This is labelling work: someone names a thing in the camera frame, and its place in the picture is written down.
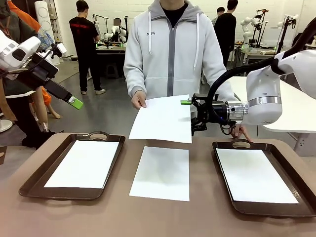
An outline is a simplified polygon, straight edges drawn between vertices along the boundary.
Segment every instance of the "brown tray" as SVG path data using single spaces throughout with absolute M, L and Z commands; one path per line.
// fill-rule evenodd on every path
M 290 165 L 287 159 L 272 144 L 249 143 L 247 140 L 235 140 L 232 142 L 214 142 L 213 148 L 217 159 L 215 159 L 222 171 L 233 207 L 242 214 L 281 217 L 281 218 L 299 218 L 316 216 L 316 197 L 307 186 L 300 175 Z M 221 166 L 216 148 L 218 149 L 236 149 L 236 150 L 262 150 L 280 177 L 286 183 L 293 195 L 298 200 L 298 204 L 284 203 L 263 203 L 234 201 L 228 186 L 224 171 Z
M 64 159 L 76 140 L 79 141 L 100 141 L 100 142 L 119 142 L 118 149 L 110 166 L 110 170 L 102 189 L 87 188 L 44 188 L 44 185 Z M 92 132 L 90 134 L 71 134 L 54 151 L 52 155 L 34 172 L 34 174 L 23 184 L 19 194 L 30 198 L 44 198 L 54 200 L 95 200 L 101 196 L 106 182 L 116 163 L 119 153 L 125 141 L 124 136 L 109 135 L 105 132 Z

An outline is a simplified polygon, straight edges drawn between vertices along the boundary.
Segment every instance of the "brown table surface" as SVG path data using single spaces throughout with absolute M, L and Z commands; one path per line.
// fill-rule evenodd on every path
M 21 197 L 19 188 L 69 134 L 51 137 L 0 189 L 1 237 L 315 237 L 316 218 L 273 219 L 237 213 L 212 142 L 229 139 L 194 137 L 193 144 L 126 141 L 103 195 L 96 201 L 54 201 Z M 284 142 L 274 144 L 316 191 L 316 176 Z M 190 202 L 130 197 L 144 146 L 190 150 Z

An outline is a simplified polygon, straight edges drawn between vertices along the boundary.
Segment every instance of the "tray handle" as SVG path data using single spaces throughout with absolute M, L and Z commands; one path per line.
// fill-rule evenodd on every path
M 104 135 L 106 138 L 104 138 L 104 139 L 102 139 L 102 138 L 92 139 L 91 136 L 96 135 L 96 134 Z M 111 135 L 106 133 L 106 132 L 95 131 L 95 132 L 91 132 L 89 134 L 83 134 L 83 135 L 81 135 L 81 137 L 87 139 L 88 141 L 108 141 L 110 139 Z
M 232 147 L 234 148 L 239 148 L 239 147 L 243 147 L 243 148 L 247 148 L 247 149 L 251 149 L 251 147 L 255 144 L 253 142 L 249 142 L 246 139 L 236 139 L 236 140 L 232 140 L 231 142 L 229 142 Z

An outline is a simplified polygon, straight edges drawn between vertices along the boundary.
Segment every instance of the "workbench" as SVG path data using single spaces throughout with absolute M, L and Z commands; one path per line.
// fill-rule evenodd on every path
M 97 48 L 97 55 L 125 55 L 126 47 Z
M 234 93 L 241 101 L 247 99 L 246 77 L 229 79 Z M 316 123 L 313 108 L 316 100 L 280 80 L 282 115 L 274 123 L 264 125 L 272 132 L 300 133 L 294 150 L 301 157 L 316 157 Z
M 124 75 L 125 51 L 126 47 L 97 48 L 96 52 L 101 69 L 106 68 L 106 65 L 114 64 L 122 77 Z
M 25 198 L 19 188 L 68 136 L 60 133 L 41 146 L 0 189 L 1 237 L 314 237 L 316 218 L 274 219 L 242 215 L 232 207 L 212 143 L 230 141 L 194 137 L 192 144 L 127 140 L 95 201 Z M 316 175 L 277 140 L 271 143 L 287 157 L 316 192 Z M 129 192 L 144 146 L 188 149 L 190 201 L 131 197 Z
M 257 53 L 250 53 L 250 49 L 243 49 L 241 47 L 237 47 L 235 49 L 235 59 L 234 59 L 234 68 L 237 66 L 242 66 L 249 64 L 249 61 L 261 61 L 267 58 L 274 57 L 276 54 L 261 54 L 261 51 L 271 51 L 271 49 L 262 49 L 262 48 L 255 48 Z

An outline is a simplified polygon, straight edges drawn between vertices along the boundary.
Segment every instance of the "black pants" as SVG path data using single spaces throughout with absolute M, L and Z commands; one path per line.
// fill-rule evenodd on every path
M 230 54 L 229 48 L 228 49 L 221 49 L 221 51 L 222 51 L 222 55 L 223 55 L 224 66 L 227 67 L 229 54 Z
M 87 91 L 87 74 L 90 68 L 94 90 L 101 90 L 100 67 L 96 54 L 78 55 L 80 90 Z
M 16 125 L 29 137 L 37 137 L 40 128 L 31 113 L 28 96 L 6 100 L 17 121 Z

